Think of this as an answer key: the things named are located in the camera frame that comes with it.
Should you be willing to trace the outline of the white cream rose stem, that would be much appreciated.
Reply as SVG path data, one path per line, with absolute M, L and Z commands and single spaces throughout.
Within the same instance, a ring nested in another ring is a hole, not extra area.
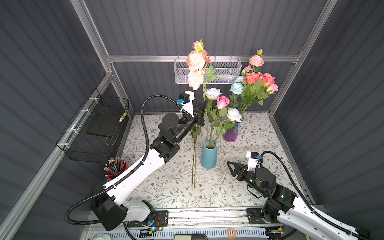
M 213 135 L 213 129 L 214 129 L 214 123 L 218 118 L 217 113 L 215 112 L 215 108 L 213 106 L 214 101 L 217 100 L 217 98 L 221 95 L 221 90 L 217 88 L 210 88 L 205 91 L 205 96 L 208 101 L 207 105 L 207 115 L 208 115 L 208 120 L 209 123 L 211 124 L 210 126 L 210 134 L 208 135 L 209 138 L 208 140 L 212 140 L 212 135 Z

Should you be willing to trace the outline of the small pink bud stem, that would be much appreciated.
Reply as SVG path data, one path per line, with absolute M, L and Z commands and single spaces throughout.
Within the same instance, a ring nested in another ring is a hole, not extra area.
M 230 100 L 225 96 L 220 96 L 216 101 L 216 106 L 213 107 L 213 104 L 211 104 L 208 113 L 208 118 L 211 123 L 210 140 L 215 140 L 215 142 L 225 134 L 230 126 L 230 121 L 227 119 L 227 106 Z

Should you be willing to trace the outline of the teal cylindrical vase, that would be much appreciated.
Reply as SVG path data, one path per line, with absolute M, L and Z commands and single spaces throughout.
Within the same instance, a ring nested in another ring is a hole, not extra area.
M 206 140 L 202 149 L 201 165 L 205 169 L 212 169 L 217 164 L 217 143 L 214 140 Z

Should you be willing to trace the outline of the purple ribbed glass vase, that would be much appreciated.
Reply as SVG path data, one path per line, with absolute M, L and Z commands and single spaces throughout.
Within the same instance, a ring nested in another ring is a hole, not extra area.
M 226 133 L 223 135 L 223 139 L 226 142 L 235 142 L 238 138 L 239 132 L 239 123 L 234 123 L 233 127 L 228 129 Z

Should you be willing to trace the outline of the white blue carnation stem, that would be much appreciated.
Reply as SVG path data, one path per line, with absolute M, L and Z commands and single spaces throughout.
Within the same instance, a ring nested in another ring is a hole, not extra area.
M 238 76 L 232 83 L 229 107 L 236 108 L 239 105 L 238 98 L 244 90 L 244 76 Z

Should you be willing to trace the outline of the pink double carnation stem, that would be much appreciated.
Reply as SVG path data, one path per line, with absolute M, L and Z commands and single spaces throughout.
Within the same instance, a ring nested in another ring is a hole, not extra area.
M 193 43 L 192 47 L 194 48 L 187 56 L 187 64 L 189 67 L 189 74 L 187 78 L 187 84 L 194 91 L 198 90 L 200 85 L 203 85 L 203 98 L 206 100 L 205 91 L 207 87 L 208 80 L 213 78 L 213 71 L 215 70 L 213 67 L 209 67 L 208 80 L 206 80 L 206 72 L 205 69 L 207 64 L 209 64 L 210 57 L 208 56 L 207 51 L 204 49 L 204 43 L 201 39 L 200 41 L 196 41 Z

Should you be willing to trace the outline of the coral pink rose stem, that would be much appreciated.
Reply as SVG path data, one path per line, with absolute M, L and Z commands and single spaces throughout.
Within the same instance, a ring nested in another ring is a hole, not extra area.
M 240 112 L 243 114 L 251 105 L 259 100 L 260 91 L 263 88 L 261 73 L 251 73 L 244 78 L 244 88 L 241 93 L 242 104 Z

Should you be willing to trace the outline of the pink carnation flower stem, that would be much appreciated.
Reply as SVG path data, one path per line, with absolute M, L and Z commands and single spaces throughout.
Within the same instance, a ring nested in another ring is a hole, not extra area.
M 255 55 L 249 58 L 249 65 L 242 70 L 241 74 L 245 76 L 250 73 L 257 73 L 263 65 L 263 49 L 259 49 Z

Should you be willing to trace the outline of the deep pink rose stem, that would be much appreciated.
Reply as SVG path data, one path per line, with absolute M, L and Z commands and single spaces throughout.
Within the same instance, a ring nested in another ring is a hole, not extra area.
M 271 74 L 268 74 L 268 73 L 263 74 L 262 84 L 263 84 L 263 91 L 266 93 L 269 85 L 276 84 L 275 83 L 275 77 L 273 77 Z

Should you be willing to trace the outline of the light pink rose stem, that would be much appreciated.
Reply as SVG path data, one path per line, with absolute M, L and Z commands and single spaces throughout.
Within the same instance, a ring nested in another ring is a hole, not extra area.
M 271 84 L 271 85 L 268 86 L 266 93 L 271 95 L 271 94 L 273 94 L 274 92 L 277 92 L 277 91 L 278 91 L 278 85 Z

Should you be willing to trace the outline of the white and magenta rosebud stems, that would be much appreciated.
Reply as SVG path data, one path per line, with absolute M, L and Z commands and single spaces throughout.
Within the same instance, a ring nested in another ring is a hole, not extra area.
M 191 131 L 192 138 L 194 140 L 194 148 L 193 148 L 193 165 L 192 165 L 192 185 L 196 187 L 196 144 L 199 135 L 202 132 L 202 128 L 195 125 Z

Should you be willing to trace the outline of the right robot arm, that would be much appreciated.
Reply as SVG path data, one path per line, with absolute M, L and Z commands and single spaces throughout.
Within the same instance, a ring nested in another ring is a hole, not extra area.
M 318 211 L 297 193 L 277 183 L 266 168 L 248 171 L 246 165 L 227 162 L 231 175 L 266 198 L 262 215 L 267 222 L 288 225 L 316 240 L 368 240 L 368 232 Z

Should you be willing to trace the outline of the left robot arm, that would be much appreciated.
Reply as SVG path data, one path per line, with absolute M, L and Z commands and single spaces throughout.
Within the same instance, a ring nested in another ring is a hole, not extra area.
M 65 221 L 78 226 L 102 224 L 107 231 L 114 230 L 124 222 L 137 221 L 151 224 L 155 214 L 153 207 L 146 201 L 138 204 L 130 203 L 127 197 L 149 175 L 176 155 L 180 150 L 180 142 L 194 127 L 204 126 L 207 104 L 207 101 L 202 101 L 195 106 L 191 106 L 191 103 L 180 105 L 175 102 L 183 116 L 179 118 L 175 113 L 163 116 L 158 125 L 159 135 L 152 143 L 149 142 L 147 129 L 143 128 L 146 140 L 144 155 L 121 175 L 103 186 L 96 187 L 96 193 L 72 205 L 65 213 Z M 71 212 L 87 202 L 92 203 L 92 210 L 97 220 L 72 219 Z

